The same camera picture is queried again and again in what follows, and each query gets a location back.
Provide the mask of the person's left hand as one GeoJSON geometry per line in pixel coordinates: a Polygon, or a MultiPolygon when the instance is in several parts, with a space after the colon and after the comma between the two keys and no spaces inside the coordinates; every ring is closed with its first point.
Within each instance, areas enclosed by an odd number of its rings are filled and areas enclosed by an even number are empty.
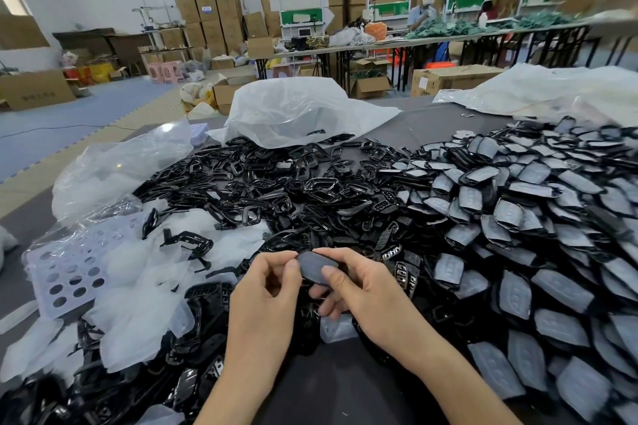
{"type": "Polygon", "coordinates": [[[255,257],[230,297],[227,346],[238,338],[291,340],[299,293],[272,294],[272,270],[299,266],[297,256],[283,251],[255,257]]]}

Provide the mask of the gray film-covered key shell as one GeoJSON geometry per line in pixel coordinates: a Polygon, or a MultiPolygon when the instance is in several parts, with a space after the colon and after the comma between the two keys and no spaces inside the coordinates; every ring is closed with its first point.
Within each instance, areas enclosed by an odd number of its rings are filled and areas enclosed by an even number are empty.
{"type": "Polygon", "coordinates": [[[323,276],[324,267],[339,269],[340,263],[316,252],[307,251],[299,253],[297,260],[300,272],[304,279],[317,284],[330,287],[329,281],[323,276]]]}

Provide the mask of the person's left forearm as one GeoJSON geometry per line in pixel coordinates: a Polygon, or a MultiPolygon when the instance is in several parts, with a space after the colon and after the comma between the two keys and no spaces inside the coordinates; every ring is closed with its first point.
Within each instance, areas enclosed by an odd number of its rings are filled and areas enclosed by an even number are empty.
{"type": "Polygon", "coordinates": [[[220,378],[194,425],[252,425],[274,387],[291,340],[229,340],[220,378]]]}

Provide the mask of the small clear plastic bag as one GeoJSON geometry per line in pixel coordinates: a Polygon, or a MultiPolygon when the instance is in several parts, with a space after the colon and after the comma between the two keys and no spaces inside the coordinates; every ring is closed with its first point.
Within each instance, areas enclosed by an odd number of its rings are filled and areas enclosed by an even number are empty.
{"type": "Polygon", "coordinates": [[[328,316],[320,319],[320,338],[326,344],[358,337],[358,332],[353,325],[352,314],[341,314],[335,320],[328,316]]]}

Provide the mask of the white crumpled plastic bag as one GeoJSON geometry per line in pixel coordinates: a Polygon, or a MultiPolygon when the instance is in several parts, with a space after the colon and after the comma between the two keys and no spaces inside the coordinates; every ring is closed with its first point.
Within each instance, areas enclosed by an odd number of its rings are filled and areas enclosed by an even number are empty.
{"type": "Polygon", "coordinates": [[[236,90],[227,121],[208,135],[221,144],[246,137],[266,149],[303,146],[342,134],[360,137],[400,113],[350,99],[330,78],[267,79],[236,90]]]}

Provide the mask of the open box with white bags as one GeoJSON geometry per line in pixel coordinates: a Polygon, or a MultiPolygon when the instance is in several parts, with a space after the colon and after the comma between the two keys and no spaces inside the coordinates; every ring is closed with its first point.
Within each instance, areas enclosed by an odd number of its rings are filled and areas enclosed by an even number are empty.
{"type": "Polygon", "coordinates": [[[187,117],[192,120],[227,116],[235,92],[257,80],[255,75],[225,77],[216,74],[208,82],[189,82],[180,89],[180,104],[187,117]]]}

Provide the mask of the open cardboard box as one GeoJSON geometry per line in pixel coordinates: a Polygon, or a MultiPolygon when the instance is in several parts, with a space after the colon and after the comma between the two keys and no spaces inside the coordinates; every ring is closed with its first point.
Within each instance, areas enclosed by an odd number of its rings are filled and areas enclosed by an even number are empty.
{"type": "Polygon", "coordinates": [[[386,58],[363,58],[349,62],[348,90],[353,99],[378,99],[391,89],[386,58]]]}

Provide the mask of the closed brown cardboard box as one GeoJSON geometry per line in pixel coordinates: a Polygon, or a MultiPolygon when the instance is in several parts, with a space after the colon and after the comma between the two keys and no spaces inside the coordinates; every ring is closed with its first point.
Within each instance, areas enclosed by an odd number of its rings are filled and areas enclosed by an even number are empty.
{"type": "Polygon", "coordinates": [[[471,90],[505,71],[503,68],[485,65],[415,69],[410,96],[434,97],[441,90],[471,90]]]}

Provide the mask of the small cardboard box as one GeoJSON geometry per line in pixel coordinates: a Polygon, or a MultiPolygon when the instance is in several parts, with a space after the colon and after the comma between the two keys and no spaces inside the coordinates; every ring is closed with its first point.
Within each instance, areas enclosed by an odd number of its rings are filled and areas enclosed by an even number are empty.
{"type": "Polygon", "coordinates": [[[251,37],[247,40],[247,56],[250,59],[269,59],[275,54],[276,39],[270,36],[251,37]]]}

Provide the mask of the white bag of parts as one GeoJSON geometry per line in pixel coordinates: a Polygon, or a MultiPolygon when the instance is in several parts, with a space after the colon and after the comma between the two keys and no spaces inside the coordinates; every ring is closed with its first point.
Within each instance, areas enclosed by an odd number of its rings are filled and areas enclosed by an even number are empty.
{"type": "Polygon", "coordinates": [[[347,27],[330,36],[329,47],[367,45],[374,42],[374,37],[366,34],[360,27],[347,27]]]}

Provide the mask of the pink plastic stools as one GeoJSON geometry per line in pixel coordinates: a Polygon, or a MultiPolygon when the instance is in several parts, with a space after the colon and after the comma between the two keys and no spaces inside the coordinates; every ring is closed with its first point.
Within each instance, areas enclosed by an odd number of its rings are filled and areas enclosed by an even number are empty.
{"type": "Polygon", "coordinates": [[[177,84],[186,81],[182,64],[178,61],[147,63],[148,76],[155,84],[177,84]]]}

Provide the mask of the stack of labelled cardboard boxes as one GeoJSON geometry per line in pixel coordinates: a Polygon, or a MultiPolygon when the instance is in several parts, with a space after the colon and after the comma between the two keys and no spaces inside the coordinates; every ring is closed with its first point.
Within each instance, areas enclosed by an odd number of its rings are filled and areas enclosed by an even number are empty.
{"type": "Polygon", "coordinates": [[[241,0],[173,0],[189,47],[238,56],[245,42],[241,0]]]}

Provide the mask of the blue foam floor mat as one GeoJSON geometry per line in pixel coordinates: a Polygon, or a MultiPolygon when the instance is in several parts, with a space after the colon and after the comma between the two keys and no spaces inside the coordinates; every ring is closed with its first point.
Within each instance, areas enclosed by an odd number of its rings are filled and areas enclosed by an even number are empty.
{"type": "Polygon", "coordinates": [[[141,77],[101,84],[90,96],[54,106],[0,112],[0,183],[106,128],[133,131],[151,123],[179,119],[179,87],[141,77]],[[177,116],[160,116],[155,100],[168,97],[177,116]]]}

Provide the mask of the yellow bags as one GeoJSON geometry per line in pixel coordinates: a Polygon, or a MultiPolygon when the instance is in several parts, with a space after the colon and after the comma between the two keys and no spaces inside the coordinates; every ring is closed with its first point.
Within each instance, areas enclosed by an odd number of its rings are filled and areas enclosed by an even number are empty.
{"type": "Polygon", "coordinates": [[[111,62],[102,62],[98,64],[76,66],[73,69],[73,77],[79,80],[84,86],[106,84],[112,81],[110,74],[113,71],[114,66],[111,62]]]}

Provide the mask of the pile of green parts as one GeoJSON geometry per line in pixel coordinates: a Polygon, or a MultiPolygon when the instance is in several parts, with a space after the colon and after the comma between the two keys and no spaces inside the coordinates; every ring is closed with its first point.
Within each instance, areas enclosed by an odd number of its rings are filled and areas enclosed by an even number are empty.
{"type": "Polygon", "coordinates": [[[442,18],[428,18],[416,30],[405,35],[407,40],[456,37],[479,34],[490,34],[501,30],[532,30],[551,26],[570,25],[578,21],[577,17],[568,16],[561,12],[541,11],[522,18],[493,19],[481,26],[477,21],[458,19],[444,21],[442,18]]]}

